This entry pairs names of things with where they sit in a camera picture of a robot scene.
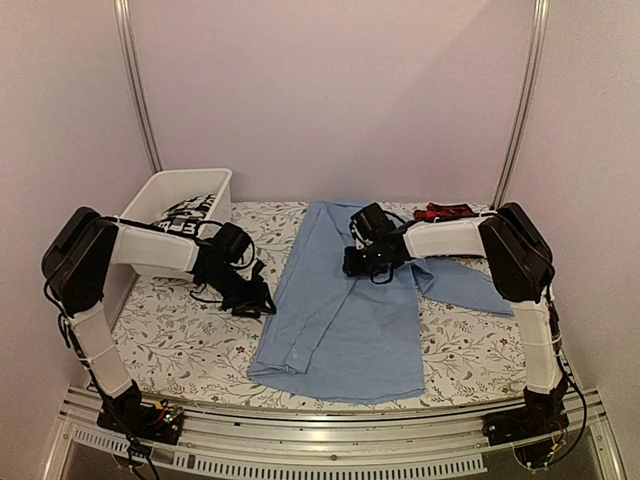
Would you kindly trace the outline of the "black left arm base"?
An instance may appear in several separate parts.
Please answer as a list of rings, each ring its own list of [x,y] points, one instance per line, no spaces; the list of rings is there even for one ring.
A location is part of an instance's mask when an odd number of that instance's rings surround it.
[[[137,397],[104,401],[97,425],[139,439],[176,445],[182,433],[184,410],[167,400],[145,404]]]

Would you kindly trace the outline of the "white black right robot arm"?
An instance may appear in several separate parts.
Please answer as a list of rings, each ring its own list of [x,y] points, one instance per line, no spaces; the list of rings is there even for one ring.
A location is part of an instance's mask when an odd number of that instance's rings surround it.
[[[520,318],[524,393],[532,402],[518,412],[517,427],[524,435],[537,436],[554,422],[556,409],[550,400],[565,394],[568,381],[559,358],[553,255],[519,204],[396,224],[379,204],[372,203],[352,215],[349,230],[355,241],[344,250],[343,271],[349,277],[385,275],[391,280],[402,265],[422,258],[486,259],[496,291]]]

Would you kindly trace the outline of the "light blue long sleeve shirt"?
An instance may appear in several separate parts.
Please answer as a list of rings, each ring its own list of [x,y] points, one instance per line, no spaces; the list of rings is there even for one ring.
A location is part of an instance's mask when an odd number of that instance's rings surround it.
[[[248,376],[324,401],[384,403],[425,391],[419,299],[497,316],[513,311],[491,278],[454,260],[417,259],[376,285],[343,273],[356,204],[314,202],[298,231]]]

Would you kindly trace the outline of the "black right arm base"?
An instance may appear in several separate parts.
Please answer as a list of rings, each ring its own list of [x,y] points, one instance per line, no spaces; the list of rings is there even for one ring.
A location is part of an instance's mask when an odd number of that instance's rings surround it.
[[[569,425],[562,398],[525,391],[523,407],[482,417],[482,434],[491,446],[559,432]]]

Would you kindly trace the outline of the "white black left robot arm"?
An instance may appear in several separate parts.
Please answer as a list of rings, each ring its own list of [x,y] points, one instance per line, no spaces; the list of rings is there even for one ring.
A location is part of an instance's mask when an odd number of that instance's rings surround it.
[[[115,399],[111,419],[128,434],[148,426],[148,412],[130,394],[139,389],[121,360],[104,313],[104,284],[113,265],[184,274],[220,294],[220,308],[236,317],[276,311],[257,258],[242,261],[255,244],[239,226],[218,223],[213,236],[108,217],[80,207],[45,252],[44,295],[59,311],[59,328],[103,395]]]

